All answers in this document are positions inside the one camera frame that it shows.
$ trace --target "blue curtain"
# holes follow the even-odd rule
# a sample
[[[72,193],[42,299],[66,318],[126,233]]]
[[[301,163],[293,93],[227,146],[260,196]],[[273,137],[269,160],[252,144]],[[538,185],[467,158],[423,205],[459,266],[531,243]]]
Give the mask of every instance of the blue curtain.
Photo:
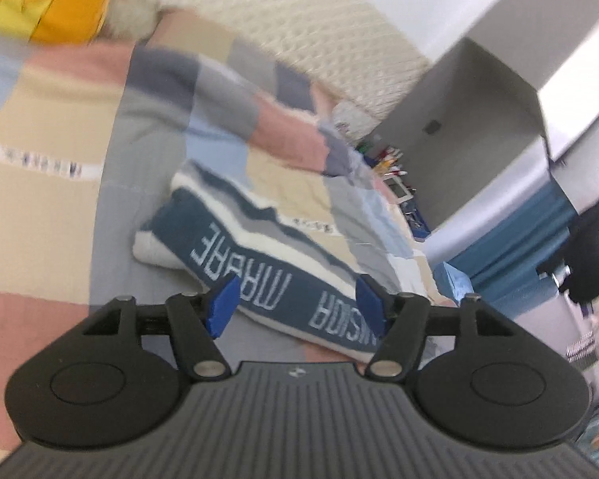
[[[576,214],[551,180],[449,263],[488,303],[514,318],[556,294],[552,278],[540,279],[535,267],[566,240]]]

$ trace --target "bed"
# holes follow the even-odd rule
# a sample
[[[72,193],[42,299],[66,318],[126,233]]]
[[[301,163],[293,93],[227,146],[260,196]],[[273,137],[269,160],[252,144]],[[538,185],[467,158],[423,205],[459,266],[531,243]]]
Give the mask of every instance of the bed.
[[[10,374],[113,297],[162,303],[237,273],[217,341],[232,366],[368,361],[359,273],[452,305],[332,97],[193,12],[141,43],[0,36],[0,459],[19,441]],[[168,339],[142,345],[173,362]]]

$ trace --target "blue object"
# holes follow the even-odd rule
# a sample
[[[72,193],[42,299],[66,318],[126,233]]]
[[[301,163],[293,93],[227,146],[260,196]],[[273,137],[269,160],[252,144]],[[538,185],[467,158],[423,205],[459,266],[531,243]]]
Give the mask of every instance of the blue object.
[[[377,338],[386,334],[384,302],[387,293],[369,275],[360,275],[355,281],[357,308]]]
[[[425,240],[430,235],[430,229],[423,219],[423,216],[417,208],[417,202],[415,198],[408,200],[400,205],[402,213],[408,222],[408,226],[413,233],[413,237],[416,240]]]
[[[375,160],[374,158],[371,158],[370,156],[366,156],[363,155],[364,157],[364,162],[366,162],[366,165],[368,165],[369,167],[375,167],[377,165],[377,160]]]
[[[551,180],[449,263],[469,276],[486,302],[514,318],[540,305],[548,293],[556,294],[556,287],[541,281],[535,267],[567,239],[576,214]]]
[[[212,338],[218,338],[240,303],[240,278],[234,273],[226,275],[214,286],[206,299],[209,301],[206,331]]]
[[[439,263],[433,270],[432,276],[439,293],[453,299],[457,304],[466,294],[474,292],[470,277],[446,262]]]

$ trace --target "screw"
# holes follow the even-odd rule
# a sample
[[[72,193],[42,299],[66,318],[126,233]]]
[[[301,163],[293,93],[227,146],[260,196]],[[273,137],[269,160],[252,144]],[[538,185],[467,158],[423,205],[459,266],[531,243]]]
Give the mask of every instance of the screw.
[[[371,364],[371,373],[382,378],[398,376],[401,372],[401,364],[392,360],[377,360]]]
[[[289,371],[289,375],[293,378],[302,378],[307,375],[307,371],[303,367],[295,367]]]
[[[193,372],[202,378],[217,378],[226,371],[226,366],[217,360],[202,360],[193,367]]]

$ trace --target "round black disc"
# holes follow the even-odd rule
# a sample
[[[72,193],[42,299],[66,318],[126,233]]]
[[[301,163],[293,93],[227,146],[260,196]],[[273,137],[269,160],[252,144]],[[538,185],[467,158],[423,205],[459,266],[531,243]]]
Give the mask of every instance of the round black disc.
[[[589,388],[563,358],[515,337],[480,337],[437,357],[415,386],[423,411],[445,431],[475,445],[522,449],[576,432]]]
[[[25,439],[64,448],[117,445],[160,424],[179,398],[177,372],[139,346],[49,349],[7,385],[5,403]]]

